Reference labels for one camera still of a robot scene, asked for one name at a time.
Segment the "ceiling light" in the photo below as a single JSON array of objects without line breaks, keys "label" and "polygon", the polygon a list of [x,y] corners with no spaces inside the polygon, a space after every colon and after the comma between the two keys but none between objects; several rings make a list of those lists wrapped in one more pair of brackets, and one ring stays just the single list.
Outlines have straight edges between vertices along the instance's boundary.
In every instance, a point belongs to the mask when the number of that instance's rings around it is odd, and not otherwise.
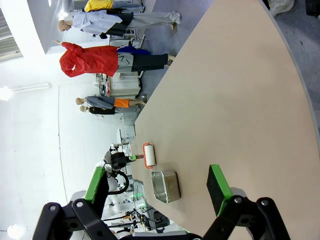
[{"label": "ceiling light", "polygon": [[6,232],[11,239],[19,240],[25,234],[26,230],[23,226],[13,224],[7,228]]}]

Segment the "light fixture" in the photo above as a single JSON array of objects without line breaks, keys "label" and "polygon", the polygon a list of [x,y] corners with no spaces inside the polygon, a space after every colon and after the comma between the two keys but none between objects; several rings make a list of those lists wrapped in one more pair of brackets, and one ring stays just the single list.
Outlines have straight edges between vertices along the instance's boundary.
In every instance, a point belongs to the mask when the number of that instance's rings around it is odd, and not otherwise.
[{"label": "light fixture", "polygon": [[8,88],[7,86],[0,87],[0,100],[8,101],[14,94],[49,89],[52,85],[50,82],[40,83],[36,85],[19,86],[15,88]]},{"label": "light fixture", "polygon": [[13,95],[14,95],[14,92],[11,89],[9,89],[7,86],[0,88],[0,100],[8,101]]},{"label": "light fixture", "polygon": [[6,232],[11,239],[19,240],[25,234],[26,229],[23,226],[13,224],[7,228]]}]

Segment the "black pants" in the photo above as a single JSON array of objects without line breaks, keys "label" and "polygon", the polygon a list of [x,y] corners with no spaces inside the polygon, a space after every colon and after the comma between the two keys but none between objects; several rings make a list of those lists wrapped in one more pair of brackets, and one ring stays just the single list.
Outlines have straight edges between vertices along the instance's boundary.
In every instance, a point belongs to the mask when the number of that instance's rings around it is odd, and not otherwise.
[{"label": "black pants", "polygon": [[132,72],[164,69],[168,63],[168,54],[141,55],[133,54]]}]

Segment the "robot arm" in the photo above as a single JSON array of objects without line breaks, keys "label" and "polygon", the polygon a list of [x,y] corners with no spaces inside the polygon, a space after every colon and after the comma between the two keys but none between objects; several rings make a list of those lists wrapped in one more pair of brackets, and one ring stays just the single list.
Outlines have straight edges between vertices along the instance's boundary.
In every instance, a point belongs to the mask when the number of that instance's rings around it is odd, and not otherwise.
[{"label": "robot arm", "polygon": [[[239,226],[246,227],[253,240],[290,240],[277,206],[271,198],[263,197],[256,202],[252,202],[247,197],[240,195],[227,196],[229,186],[222,172],[212,169],[214,168],[210,166],[207,188],[218,214],[203,238],[186,232],[173,236],[173,233],[169,232],[156,236],[150,234],[129,235],[123,239],[227,240],[235,226]],[[99,177],[99,181],[94,181],[95,177]],[[85,230],[92,240],[116,240],[117,238],[101,220],[106,198],[110,194],[106,170],[101,168],[100,171],[96,172],[91,183],[95,183],[95,185],[92,184],[92,190],[94,191],[88,189],[85,199],[76,199],[64,207],[56,202],[44,205],[32,239],[69,240],[74,231]],[[222,192],[222,197],[217,201],[219,189]]]}]

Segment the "blue shirt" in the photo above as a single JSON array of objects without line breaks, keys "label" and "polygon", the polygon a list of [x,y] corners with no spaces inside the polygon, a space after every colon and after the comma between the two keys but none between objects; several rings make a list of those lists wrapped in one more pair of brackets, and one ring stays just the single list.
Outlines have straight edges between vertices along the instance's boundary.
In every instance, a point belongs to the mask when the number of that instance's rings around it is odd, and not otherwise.
[{"label": "blue shirt", "polygon": [[116,23],[121,23],[120,17],[109,15],[105,10],[80,12],[74,15],[72,27],[78,28],[83,32],[98,34],[107,32]]},{"label": "blue shirt", "polygon": [[113,96],[87,96],[85,99],[90,106],[101,109],[112,109],[116,101]]}]

